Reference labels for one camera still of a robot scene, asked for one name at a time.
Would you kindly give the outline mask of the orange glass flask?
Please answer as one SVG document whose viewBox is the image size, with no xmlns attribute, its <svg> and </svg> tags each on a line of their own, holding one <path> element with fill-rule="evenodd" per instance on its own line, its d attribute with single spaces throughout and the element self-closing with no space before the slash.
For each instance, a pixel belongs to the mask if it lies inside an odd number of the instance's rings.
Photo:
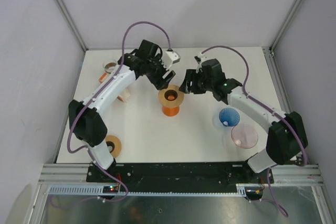
<svg viewBox="0 0 336 224">
<path fill-rule="evenodd" d="M 162 112 L 166 116 L 170 116 L 170 117 L 176 116 L 179 113 L 179 111 L 180 111 L 179 106 L 176 106 L 176 107 L 173 107 L 173 108 L 162 106 Z"/>
</svg>

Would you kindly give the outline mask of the blue glass dripper cone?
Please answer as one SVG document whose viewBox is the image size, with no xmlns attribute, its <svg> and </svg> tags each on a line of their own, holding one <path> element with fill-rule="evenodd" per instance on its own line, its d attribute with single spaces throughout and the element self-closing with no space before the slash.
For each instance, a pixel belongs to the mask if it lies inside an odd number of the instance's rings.
<svg viewBox="0 0 336 224">
<path fill-rule="evenodd" d="M 240 122 L 240 115 L 233 108 L 222 109 L 219 112 L 218 118 L 224 127 L 235 127 Z"/>
</svg>

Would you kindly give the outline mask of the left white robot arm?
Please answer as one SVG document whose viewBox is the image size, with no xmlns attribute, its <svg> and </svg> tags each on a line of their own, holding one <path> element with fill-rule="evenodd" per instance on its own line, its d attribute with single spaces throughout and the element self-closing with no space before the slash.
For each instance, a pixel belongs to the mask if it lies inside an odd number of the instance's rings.
<svg viewBox="0 0 336 224">
<path fill-rule="evenodd" d="M 72 100 L 68 106 L 69 136 L 76 136 L 88 149 L 92 161 L 99 166 L 98 176 L 105 182 L 115 178 L 114 157 L 105 142 L 107 126 L 103 117 L 113 101 L 139 77 L 146 76 L 157 90 L 168 87 L 175 76 L 170 68 L 180 61 L 173 49 L 143 40 L 139 48 L 123 54 L 115 71 L 93 93 L 81 101 Z"/>
</svg>

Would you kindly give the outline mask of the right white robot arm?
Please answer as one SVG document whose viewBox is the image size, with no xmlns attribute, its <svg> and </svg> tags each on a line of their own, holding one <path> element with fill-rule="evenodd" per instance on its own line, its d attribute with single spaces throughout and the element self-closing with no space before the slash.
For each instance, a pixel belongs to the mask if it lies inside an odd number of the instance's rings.
<svg viewBox="0 0 336 224">
<path fill-rule="evenodd" d="M 243 179 L 254 183 L 261 172 L 275 165 L 283 165 L 308 145 L 301 116 L 297 112 L 286 113 L 262 103 L 247 93 L 237 80 L 227 79 L 221 64 L 205 56 L 195 57 L 196 69 L 187 69 L 179 90 L 185 94 L 211 92 L 220 102 L 234 107 L 253 119 L 267 135 L 266 147 L 250 157 L 248 166 L 242 169 Z"/>
</svg>

